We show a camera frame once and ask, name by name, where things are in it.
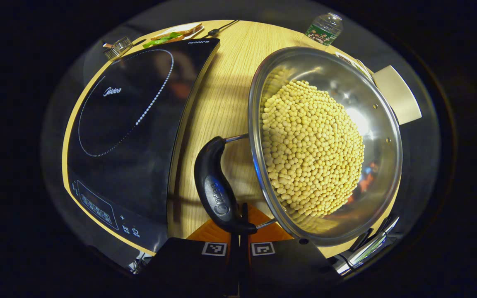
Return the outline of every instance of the midea logo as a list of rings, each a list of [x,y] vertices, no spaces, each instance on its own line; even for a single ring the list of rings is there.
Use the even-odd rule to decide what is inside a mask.
[[[103,96],[108,96],[110,94],[119,93],[119,92],[121,92],[121,88],[117,89],[117,88],[108,87],[108,89],[104,91]]]

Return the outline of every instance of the light wood surface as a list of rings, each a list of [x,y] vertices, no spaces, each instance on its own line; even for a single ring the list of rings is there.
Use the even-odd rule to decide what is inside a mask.
[[[210,30],[229,22],[231,20],[202,21],[205,28],[194,39],[201,38]],[[166,29],[141,36],[134,40],[134,43],[143,39],[149,40],[150,36]],[[239,21],[218,34],[220,49],[194,98],[193,109],[183,135],[175,199],[174,202],[169,202],[167,208],[169,236],[187,238],[209,219],[200,203],[193,179],[198,152],[215,136],[231,137],[248,132],[248,93],[253,74],[263,59],[274,51],[302,45],[301,36],[302,32],[248,21]],[[325,48],[314,43],[310,45],[318,49]],[[142,44],[133,47],[128,53],[142,50]],[[326,51],[339,52],[350,57],[333,46],[329,46]],[[222,169],[239,203],[252,204],[273,218],[255,175],[248,139],[226,145],[222,156]],[[394,200],[373,226],[375,230],[389,215],[393,202]],[[320,251],[326,257],[331,257],[350,248],[354,240],[335,247],[323,247]]]

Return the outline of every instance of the black handle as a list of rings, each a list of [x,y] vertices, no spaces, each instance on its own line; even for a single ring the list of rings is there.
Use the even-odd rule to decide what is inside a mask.
[[[255,234],[254,224],[239,215],[235,194],[220,167],[226,140],[215,137],[198,153],[195,184],[206,212],[222,230],[236,234]]]

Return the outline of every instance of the dotted circle marking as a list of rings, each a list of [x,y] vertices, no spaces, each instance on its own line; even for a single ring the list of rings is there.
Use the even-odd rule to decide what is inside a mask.
[[[103,155],[106,155],[108,154],[110,151],[112,151],[113,149],[115,149],[115,147],[117,147],[119,144],[121,144],[122,141],[124,141],[124,139],[130,134],[130,132],[132,132],[132,130],[134,130],[134,128],[139,125],[139,123],[142,121],[142,119],[145,117],[146,113],[148,112],[148,110],[150,110],[150,108],[152,107],[152,105],[154,104],[154,102],[157,100],[157,97],[159,96],[159,94],[161,93],[161,91],[163,90],[163,88],[165,87],[165,85],[167,84],[167,81],[169,80],[169,77],[172,73],[172,68],[174,68],[174,56],[172,56],[172,53],[170,53],[170,51],[167,51],[167,50],[162,50],[162,49],[151,49],[151,50],[146,50],[146,51],[142,51],[141,53],[137,54],[137,55],[134,55],[134,56],[131,56],[123,61],[128,61],[130,60],[131,58],[134,58],[134,57],[137,57],[141,54],[144,54],[144,53],[147,53],[147,52],[152,52],[152,51],[164,51],[166,53],[168,53],[171,57],[171,69],[169,70],[169,74],[167,74],[167,78],[165,79],[165,81],[163,82],[163,85],[161,85],[161,88],[159,89],[159,91],[157,92],[156,96],[154,96],[154,99],[152,100],[152,102],[150,103],[150,105],[146,108],[146,110],[142,113],[141,117],[136,121],[136,123],[134,124],[134,126],[132,126],[132,128],[130,128],[130,130],[127,132],[127,134],[125,134],[125,136],[123,136],[123,138],[121,138],[120,141],[117,142],[117,144],[115,144],[113,147],[111,147],[110,149],[108,149],[108,151],[105,151],[101,154],[91,154],[89,153],[88,151],[86,151],[86,149],[84,149],[84,146],[82,145],[82,140],[80,138],[80,121],[82,120],[82,113],[84,112],[84,109],[86,108],[86,103],[87,103],[87,100],[89,100],[89,97],[91,96],[91,94],[93,93],[93,91],[95,90],[95,88],[101,83],[101,81],[106,77],[102,77],[102,79],[100,79],[100,81],[97,82],[97,84],[95,85],[95,87],[93,87],[93,89],[91,90],[91,92],[89,93],[89,95],[87,96],[86,98],[86,101],[84,102],[84,105],[82,106],[82,110],[80,111],[80,117],[78,119],[78,141],[80,143],[80,147],[82,148],[82,150],[89,156],[93,157],[93,158],[98,158],[99,156],[103,156]],[[111,65],[115,64],[119,62],[119,60],[113,62]]]

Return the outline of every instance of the induction cooktop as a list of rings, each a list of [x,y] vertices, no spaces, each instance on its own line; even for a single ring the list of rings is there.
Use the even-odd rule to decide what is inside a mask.
[[[180,136],[218,47],[216,38],[184,40],[123,56],[91,79],[72,110],[64,187],[96,224],[140,251],[157,252],[168,238]]]

